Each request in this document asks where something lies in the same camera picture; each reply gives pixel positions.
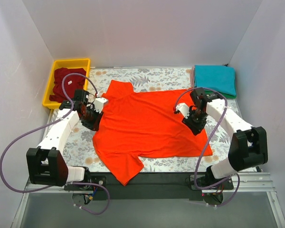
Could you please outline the orange t shirt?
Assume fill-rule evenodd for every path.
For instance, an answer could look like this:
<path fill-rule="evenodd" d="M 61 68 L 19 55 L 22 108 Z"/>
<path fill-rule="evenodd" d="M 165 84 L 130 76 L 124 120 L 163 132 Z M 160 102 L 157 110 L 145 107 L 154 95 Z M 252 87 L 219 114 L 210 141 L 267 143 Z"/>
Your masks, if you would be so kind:
<path fill-rule="evenodd" d="M 108 99 L 108 104 L 103 109 L 99 130 L 93 136 L 93 146 L 122 185 L 127 185 L 143 169 L 141 157 L 213 154 L 206 145 L 206 132 L 193 135 L 182 123 L 182 115 L 173 112 L 178 98 L 192 104 L 185 90 L 137 93 L 131 83 L 113 80 L 103 97 Z"/>

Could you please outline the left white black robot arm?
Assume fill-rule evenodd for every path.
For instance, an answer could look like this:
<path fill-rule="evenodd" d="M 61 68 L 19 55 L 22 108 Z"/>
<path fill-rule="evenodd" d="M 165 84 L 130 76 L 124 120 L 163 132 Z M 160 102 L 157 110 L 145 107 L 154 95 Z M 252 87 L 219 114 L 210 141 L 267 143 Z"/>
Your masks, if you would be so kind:
<path fill-rule="evenodd" d="M 91 131 L 99 130 L 103 108 L 108 100 L 96 97 L 89 102 L 88 99 L 88 91 L 77 89 L 71 101 L 61 103 L 56 118 L 58 123 L 50 128 L 37 148 L 28 149 L 26 158 L 31 183 L 64 186 L 75 182 L 81 190 L 91 186 L 88 168 L 67 166 L 62 155 L 67 139 L 78 122 Z"/>

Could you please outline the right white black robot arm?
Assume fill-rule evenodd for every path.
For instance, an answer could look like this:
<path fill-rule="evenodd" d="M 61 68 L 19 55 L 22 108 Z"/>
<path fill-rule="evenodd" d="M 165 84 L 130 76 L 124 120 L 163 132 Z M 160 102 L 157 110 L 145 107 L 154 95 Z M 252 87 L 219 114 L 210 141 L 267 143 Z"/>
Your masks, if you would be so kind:
<path fill-rule="evenodd" d="M 182 123 L 198 135 L 210 116 L 217 122 L 213 132 L 222 127 L 231 138 L 227 158 L 206 169 L 206 185 L 199 186 L 197 177 L 193 179 L 196 189 L 216 189 L 239 171 L 268 162 L 267 135 L 263 127 L 254 127 L 244 121 L 228 107 L 226 97 L 213 89 L 196 87 L 188 89 L 187 93 L 194 105 L 177 101 L 173 108 L 175 114 L 182 114 Z"/>

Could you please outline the floral patterned table mat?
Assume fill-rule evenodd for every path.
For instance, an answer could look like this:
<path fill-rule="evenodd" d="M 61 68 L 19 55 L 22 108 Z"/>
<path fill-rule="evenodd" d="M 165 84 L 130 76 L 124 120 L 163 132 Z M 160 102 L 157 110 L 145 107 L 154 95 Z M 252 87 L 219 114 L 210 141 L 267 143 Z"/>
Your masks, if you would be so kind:
<path fill-rule="evenodd" d="M 135 92 L 188 89 L 191 86 L 189 68 L 92 68 L 89 78 L 100 95 L 107 91 L 111 80 L 130 82 Z M 67 165 L 86 166 L 92 172 L 108 171 L 94 150 L 92 143 L 94 134 L 81 123 L 76 124 L 62 153 Z M 219 127 L 210 141 L 213 155 L 201 159 L 199 171 L 205 171 L 208 166 L 225 159 L 228 155 L 230 141 L 229 135 L 222 127 Z M 143 172 L 191 172 L 195 170 L 198 158 L 151 159 L 141 157 L 140 160 L 143 163 Z"/>

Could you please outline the dark red t shirt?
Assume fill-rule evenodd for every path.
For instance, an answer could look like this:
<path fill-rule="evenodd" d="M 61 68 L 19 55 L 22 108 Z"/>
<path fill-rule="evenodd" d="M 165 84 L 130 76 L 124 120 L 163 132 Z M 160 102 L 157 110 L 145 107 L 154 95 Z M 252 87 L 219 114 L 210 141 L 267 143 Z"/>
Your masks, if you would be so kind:
<path fill-rule="evenodd" d="M 62 103 L 64 100 L 66 100 L 66 96 L 63 93 L 62 89 L 62 80 L 64 77 L 71 73 L 78 73 L 82 75 L 86 75 L 86 71 L 83 68 L 59 68 L 54 71 L 54 87 L 52 89 L 53 95 L 49 96 L 49 100 L 51 102 L 58 102 Z M 85 84 L 85 79 L 81 76 L 77 75 L 71 75 L 69 76 L 64 83 L 64 88 L 67 93 L 67 95 L 70 98 L 74 97 L 75 90 L 77 89 L 83 89 Z"/>

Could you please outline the folded green t shirt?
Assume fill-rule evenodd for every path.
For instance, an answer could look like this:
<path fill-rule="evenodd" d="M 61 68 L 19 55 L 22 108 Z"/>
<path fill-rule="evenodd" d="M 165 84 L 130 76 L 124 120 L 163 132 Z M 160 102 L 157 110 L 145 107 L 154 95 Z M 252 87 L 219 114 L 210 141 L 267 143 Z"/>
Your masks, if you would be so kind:
<path fill-rule="evenodd" d="M 226 97 L 227 99 L 236 99 L 236 95 L 230 95 L 230 94 L 226 94 L 226 93 L 221 93 L 224 97 Z"/>

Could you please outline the folded pink t shirt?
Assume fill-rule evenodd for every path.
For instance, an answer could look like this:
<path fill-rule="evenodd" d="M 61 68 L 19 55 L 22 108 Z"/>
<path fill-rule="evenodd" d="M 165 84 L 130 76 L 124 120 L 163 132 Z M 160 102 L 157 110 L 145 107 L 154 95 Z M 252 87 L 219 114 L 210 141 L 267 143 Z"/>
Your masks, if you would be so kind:
<path fill-rule="evenodd" d="M 193 66 L 191 68 L 191 71 L 190 71 L 190 83 L 191 83 L 191 87 L 195 87 L 195 66 Z"/>

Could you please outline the folded teal t shirt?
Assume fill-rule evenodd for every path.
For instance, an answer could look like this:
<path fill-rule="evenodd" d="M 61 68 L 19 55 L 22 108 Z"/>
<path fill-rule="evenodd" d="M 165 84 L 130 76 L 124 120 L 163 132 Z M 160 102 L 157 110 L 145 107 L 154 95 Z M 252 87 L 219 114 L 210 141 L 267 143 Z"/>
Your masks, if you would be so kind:
<path fill-rule="evenodd" d="M 237 96 L 235 87 L 235 70 L 224 65 L 195 65 L 195 87 L 211 88 L 220 93 Z"/>

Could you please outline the yellow plastic bin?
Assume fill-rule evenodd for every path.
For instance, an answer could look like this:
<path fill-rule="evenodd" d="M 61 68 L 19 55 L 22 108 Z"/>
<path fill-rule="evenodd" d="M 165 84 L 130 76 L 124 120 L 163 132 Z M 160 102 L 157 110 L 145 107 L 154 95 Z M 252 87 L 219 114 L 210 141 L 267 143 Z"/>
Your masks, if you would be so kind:
<path fill-rule="evenodd" d="M 68 68 L 68 69 L 75 69 L 75 68 L 83 68 L 86 71 L 86 77 L 89 77 L 90 72 L 90 64 L 91 59 L 89 58 L 73 58 L 73 59 L 58 59 L 55 60 L 51 72 L 47 81 L 47 86 L 44 92 L 44 97 L 42 100 L 42 104 L 44 107 L 48 109 L 57 109 L 60 106 L 60 103 L 50 101 L 49 96 L 53 95 L 53 88 L 54 88 L 54 71 L 59 68 Z"/>

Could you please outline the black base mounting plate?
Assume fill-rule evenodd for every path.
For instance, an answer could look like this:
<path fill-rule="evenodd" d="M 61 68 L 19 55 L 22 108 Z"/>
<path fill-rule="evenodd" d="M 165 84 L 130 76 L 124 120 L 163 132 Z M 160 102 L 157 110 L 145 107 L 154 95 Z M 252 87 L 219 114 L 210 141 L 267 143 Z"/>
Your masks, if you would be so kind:
<path fill-rule="evenodd" d="M 123 186 L 110 172 L 91 172 L 92 183 L 103 182 L 112 200 L 189 199 L 202 200 L 190 172 L 141 172 Z"/>

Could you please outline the aluminium frame rail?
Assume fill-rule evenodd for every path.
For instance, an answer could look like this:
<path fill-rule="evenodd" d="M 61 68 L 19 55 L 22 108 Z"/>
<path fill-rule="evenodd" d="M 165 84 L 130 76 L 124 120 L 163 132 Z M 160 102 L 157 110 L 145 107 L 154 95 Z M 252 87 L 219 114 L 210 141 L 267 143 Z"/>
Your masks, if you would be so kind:
<path fill-rule="evenodd" d="M 23 196 L 14 228 L 285 228 L 269 173 L 242 172 L 202 200 L 110 199 L 106 189 L 52 187 Z"/>

